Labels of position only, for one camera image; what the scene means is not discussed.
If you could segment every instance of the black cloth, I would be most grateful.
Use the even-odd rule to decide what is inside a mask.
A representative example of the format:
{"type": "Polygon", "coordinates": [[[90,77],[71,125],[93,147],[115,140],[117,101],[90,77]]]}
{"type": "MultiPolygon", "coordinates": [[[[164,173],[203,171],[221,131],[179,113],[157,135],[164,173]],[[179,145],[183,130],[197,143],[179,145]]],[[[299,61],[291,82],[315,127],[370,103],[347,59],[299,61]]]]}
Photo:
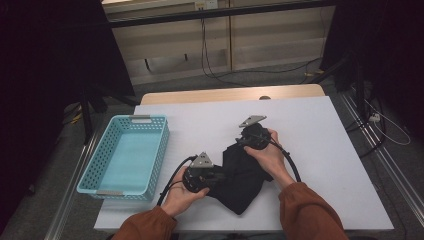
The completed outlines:
{"type": "Polygon", "coordinates": [[[218,199],[228,209],[241,215],[261,191],[264,180],[273,178],[259,163],[238,144],[223,152],[222,168],[226,181],[212,188],[207,194],[218,199]]]}

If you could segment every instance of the tray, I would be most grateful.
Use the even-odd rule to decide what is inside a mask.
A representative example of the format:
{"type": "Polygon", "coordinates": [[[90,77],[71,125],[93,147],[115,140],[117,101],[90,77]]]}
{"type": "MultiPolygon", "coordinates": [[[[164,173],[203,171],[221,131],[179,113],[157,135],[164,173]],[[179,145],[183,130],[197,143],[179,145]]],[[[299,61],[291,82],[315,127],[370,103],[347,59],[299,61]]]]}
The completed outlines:
{"type": "Polygon", "coordinates": [[[77,191],[100,199],[152,201],[168,138],[164,115],[114,116],[77,191]]]}

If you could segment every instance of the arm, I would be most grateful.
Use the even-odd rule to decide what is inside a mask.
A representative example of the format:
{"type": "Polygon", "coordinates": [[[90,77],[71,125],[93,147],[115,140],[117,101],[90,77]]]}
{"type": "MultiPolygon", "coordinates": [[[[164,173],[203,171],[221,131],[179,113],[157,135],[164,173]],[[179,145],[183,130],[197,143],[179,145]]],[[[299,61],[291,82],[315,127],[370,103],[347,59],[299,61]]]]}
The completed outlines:
{"type": "MultiPolygon", "coordinates": [[[[278,142],[276,131],[268,129],[272,139],[278,142]]],[[[347,239],[342,223],[333,208],[304,183],[297,183],[284,165],[284,156],[272,144],[263,150],[245,147],[261,167],[268,172],[282,189],[280,222],[288,239],[347,239]]]]}
{"type": "Polygon", "coordinates": [[[175,176],[173,180],[175,184],[169,190],[162,206],[156,206],[150,211],[129,217],[113,240],[169,239],[172,230],[177,226],[174,217],[183,213],[194,201],[204,198],[209,192],[208,188],[198,193],[188,191],[181,182],[185,169],[186,167],[181,168],[175,176]]]}

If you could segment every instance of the orange sleeve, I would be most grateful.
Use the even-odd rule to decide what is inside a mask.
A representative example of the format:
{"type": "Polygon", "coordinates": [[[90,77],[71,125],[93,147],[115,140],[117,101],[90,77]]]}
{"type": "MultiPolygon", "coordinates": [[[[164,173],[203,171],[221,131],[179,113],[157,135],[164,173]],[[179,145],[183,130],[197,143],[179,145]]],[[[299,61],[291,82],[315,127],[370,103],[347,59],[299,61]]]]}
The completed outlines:
{"type": "Polygon", "coordinates": [[[168,240],[176,226],[177,221],[156,206],[125,220],[113,240],[168,240]]]}
{"type": "Polygon", "coordinates": [[[281,226],[288,239],[348,239],[336,211],[305,183],[289,185],[279,199],[281,226]]]}

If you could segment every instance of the person's left hand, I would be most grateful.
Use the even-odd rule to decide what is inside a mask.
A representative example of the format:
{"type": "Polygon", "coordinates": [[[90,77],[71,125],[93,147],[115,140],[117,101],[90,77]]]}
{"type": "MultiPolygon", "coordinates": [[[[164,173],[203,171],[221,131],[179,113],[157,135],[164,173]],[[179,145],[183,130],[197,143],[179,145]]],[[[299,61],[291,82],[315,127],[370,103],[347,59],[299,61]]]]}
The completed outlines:
{"type": "Polygon", "coordinates": [[[168,192],[165,203],[161,208],[171,217],[175,217],[180,213],[187,210],[190,205],[198,200],[202,199],[209,192],[209,188],[204,188],[198,193],[192,193],[184,187],[181,182],[183,179],[184,171],[187,167],[182,167],[175,175],[172,183],[175,183],[168,192]]]}

